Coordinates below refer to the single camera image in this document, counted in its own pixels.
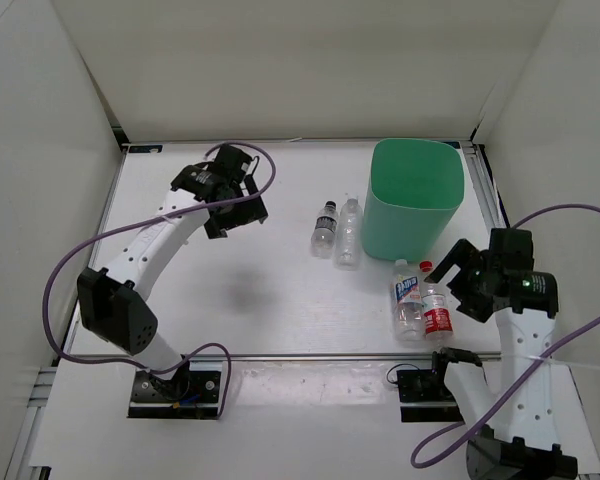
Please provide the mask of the red-label red-cap bottle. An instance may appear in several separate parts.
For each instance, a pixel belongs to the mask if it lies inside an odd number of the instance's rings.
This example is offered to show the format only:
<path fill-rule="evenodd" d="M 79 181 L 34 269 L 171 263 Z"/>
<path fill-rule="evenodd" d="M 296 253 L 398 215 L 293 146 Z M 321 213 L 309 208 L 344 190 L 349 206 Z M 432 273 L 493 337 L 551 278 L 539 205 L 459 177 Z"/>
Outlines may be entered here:
<path fill-rule="evenodd" d="M 446 296 L 434 283 L 427 280 L 428 275 L 434 270 L 433 263 L 429 260 L 419 263 L 421 273 L 421 299 L 422 316 L 425 328 L 425 337 L 428 341 L 442 348 L 453 336 L 451 315 L 447 305 Z"/>

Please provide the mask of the blue-label clear bottle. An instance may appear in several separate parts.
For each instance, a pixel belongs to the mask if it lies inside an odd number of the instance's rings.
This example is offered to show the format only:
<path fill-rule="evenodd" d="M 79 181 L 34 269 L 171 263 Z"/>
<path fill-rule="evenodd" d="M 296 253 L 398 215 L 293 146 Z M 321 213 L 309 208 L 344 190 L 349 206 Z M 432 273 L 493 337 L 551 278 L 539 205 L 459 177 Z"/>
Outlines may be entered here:
<path fill-rule="evenodd" d="M 391 295 L 396 339 L 404 342 L 423 340 L 420 280 L 417 271 L 404 259 L 394 263 Z"/>

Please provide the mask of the small black-cap clear bottle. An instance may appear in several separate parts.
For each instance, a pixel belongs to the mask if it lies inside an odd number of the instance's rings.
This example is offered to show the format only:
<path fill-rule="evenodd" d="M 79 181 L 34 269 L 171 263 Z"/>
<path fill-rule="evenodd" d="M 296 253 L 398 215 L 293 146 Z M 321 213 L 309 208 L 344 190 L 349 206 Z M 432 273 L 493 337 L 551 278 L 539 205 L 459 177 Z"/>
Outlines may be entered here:
<path fill-rule="evenodd" d="M 336 237 L 338 212 L 334 201 L 327 201 L 319 211 L 311 237 L 312 254 L 327 259 L 331 256 Z"/>

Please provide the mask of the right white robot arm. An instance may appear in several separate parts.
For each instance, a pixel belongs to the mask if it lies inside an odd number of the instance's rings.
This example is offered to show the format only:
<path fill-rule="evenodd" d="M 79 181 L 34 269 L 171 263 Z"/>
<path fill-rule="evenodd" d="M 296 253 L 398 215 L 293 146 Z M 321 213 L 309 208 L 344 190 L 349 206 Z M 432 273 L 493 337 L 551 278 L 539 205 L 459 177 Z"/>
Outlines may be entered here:
<path fill-rule="evenodd" d="M 490 390 L 478 356 L 444 348 L 435 356 L 429 387 L 454 398 L 468 427 L 467 473 L 472 479 L 574 479 L 578 461 L 563 452 L 553 413 L 552 346 L 559 310 L 555 277 L 534 267 L 527 230 L 495 229 L 487 249 L 461 239 L 427 279 L 449 282 L 459 312 L 481 323 L 493 319 L 500 345 L 500 386 Z"/>

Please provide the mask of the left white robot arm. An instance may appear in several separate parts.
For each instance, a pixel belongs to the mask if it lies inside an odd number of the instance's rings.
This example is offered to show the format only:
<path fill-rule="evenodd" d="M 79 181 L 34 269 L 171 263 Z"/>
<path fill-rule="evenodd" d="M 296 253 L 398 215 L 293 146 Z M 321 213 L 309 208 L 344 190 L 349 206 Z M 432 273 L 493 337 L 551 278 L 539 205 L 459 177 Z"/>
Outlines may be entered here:
<path fill-rule="evenodd" d="M 77 279 L 84 328 L 126 352 L 151 371 L 156 391 L 169 401 L 180 401 L 191 391 L 189 368 L 182 355 L 160 334 L 158 319 L 147 300 L 154 284 L 189 237 L 204 228 L 210 239 L 267 218 L 261 198 L 189 214 L 170 214 L 197 205 L 243 198 L 258 191 L 246 172 L 248 165 L 229 168 L 214 162 L 189 165 L 172 180 L 158 223 L 143 227 L 123 252 L 96 271 L 86 268 Z"/>

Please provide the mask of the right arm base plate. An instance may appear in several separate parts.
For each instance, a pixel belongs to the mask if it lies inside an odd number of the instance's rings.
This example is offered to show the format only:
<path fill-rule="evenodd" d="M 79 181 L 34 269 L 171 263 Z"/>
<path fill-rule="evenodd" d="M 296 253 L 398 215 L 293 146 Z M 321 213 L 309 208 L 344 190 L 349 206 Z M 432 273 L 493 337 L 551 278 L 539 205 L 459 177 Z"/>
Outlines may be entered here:
<path fill-rule="evenodd" d="M 455 398 L 430 369 L 399 363 L 391 367 L 386 382 L 398 391 L 402 423 L 460 422 Z"/>

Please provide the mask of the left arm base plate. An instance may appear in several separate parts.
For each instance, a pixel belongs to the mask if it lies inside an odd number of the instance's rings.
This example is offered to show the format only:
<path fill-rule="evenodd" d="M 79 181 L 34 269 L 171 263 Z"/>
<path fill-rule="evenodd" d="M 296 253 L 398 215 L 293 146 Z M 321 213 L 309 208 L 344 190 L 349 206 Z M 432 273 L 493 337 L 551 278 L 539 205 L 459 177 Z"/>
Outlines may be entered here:
<path fill-rule="evenodd" d="M 217 420 L 225 375 L 221 363 L 190 362 L 169 380 L 136 371 L 127 417 L 130 419 Z"/>

